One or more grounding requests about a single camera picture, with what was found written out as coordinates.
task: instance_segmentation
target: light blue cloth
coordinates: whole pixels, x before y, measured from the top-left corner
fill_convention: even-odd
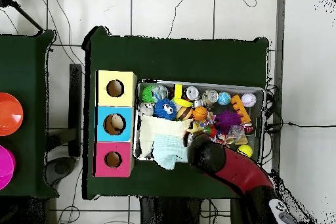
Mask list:
[[[156,135],[153,143],[153,157],[157,164],[167,170],[173,170],[177,160],[188,161],[183,140],[170,135]]]

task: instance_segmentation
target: orange basketball ball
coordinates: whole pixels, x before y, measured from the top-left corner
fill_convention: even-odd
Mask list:
[[[194,115],[194,119],[196,121],[204,121],[207,118],[207,109],[203,106],[198,106],[192,114]]]

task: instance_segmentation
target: white cloth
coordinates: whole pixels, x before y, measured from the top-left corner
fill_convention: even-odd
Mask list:
[[[152,151],[152,146],[156,135],[170,135],[183,139],[186,130],[193,119],[184,121],[170,121],[151,116],[140,115],[140,147],[141,158],[145,158]]]

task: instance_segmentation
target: white ball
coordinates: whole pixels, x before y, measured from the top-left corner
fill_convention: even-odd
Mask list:
[[[257,102],[257,98],[254,94],[248,93],[241,97],[241,102],[245,107],[252,107]]]

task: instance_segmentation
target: green table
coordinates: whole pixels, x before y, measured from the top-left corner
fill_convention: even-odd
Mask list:
[[[0,145],[12,151],[16,167],[0,196],[57,197],[44,180],[46,158],[45,57],[54,32],[34,37],[0,35],[0,92],[14,95],[24,110],[24,120]]]
[[[109,36],[95,27],[85,38],[83,196],[142,195],[234,198],[226,186],[177,163],[172,171],[136,160],[129,178],[93,177],[96,70],[132,71],[140,79],[265,87],[268,40],[187,40]]]

